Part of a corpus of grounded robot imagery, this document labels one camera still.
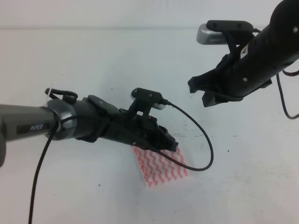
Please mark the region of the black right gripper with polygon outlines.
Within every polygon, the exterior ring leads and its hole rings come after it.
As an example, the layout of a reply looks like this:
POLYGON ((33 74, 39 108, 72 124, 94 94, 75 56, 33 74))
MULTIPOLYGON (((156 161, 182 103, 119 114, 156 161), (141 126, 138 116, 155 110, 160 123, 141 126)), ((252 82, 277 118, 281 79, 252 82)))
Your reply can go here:
POLYGON ((240 102, 248 94, 248 56, 240 53, 227 54, 215 69, 192 77, 187 83, 190 93, 205 91, 202 96, 204 107, 222 103, 240 102))

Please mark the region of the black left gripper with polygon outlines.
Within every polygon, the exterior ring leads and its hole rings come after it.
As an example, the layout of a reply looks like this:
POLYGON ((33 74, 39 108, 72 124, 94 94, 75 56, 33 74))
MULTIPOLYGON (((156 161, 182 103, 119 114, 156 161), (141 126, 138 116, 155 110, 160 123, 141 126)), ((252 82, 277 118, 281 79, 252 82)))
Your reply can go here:
POLYGON ((176 152, 178 148, 176 140, 165 127, 158 125, 155 117, 136 113, 130 117, 124 109, 119 109, 110 120, 102 138, 153 152, 176 152))

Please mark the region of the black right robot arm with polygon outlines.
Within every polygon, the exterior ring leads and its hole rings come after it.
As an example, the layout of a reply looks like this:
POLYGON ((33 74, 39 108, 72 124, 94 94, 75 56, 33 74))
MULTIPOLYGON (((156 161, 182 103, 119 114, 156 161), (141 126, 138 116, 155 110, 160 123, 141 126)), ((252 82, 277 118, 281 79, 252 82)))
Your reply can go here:
POLYGON ((203 91, 205 107, 241 101, 298 60, 299 3, 278 4, 262 31, 245 21, 210 20, 199 27, 197 41, 228 45, 230 52, 213 70, 188 81, 190 93, 203 91))

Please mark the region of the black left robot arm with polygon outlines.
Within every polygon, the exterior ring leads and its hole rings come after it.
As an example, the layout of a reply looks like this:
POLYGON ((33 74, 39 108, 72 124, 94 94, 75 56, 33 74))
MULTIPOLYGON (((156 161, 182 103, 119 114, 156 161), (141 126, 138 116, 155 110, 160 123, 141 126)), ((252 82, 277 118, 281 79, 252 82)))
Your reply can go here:
POLYGON ((45 106, 1 105, 0 161, 6 157, 6 143, 45 135, 52 140, 78 139, 93 143, 99 138, 137 146, 144 150, 175 152, 178 143, 165 127, 150 116, 152 108, 162 110, 166 101, 159 92, 136 88, 127 109, 90 95, 78 100, 76 93, 46 89, 45 106))

